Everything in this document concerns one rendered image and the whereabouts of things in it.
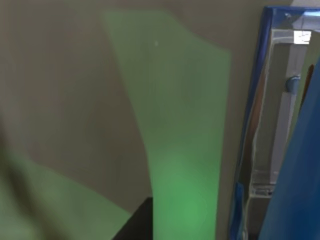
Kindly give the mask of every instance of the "black object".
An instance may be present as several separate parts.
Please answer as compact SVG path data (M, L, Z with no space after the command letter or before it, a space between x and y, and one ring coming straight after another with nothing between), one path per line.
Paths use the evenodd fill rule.
M152 240L153 199L148 197L112 240Z

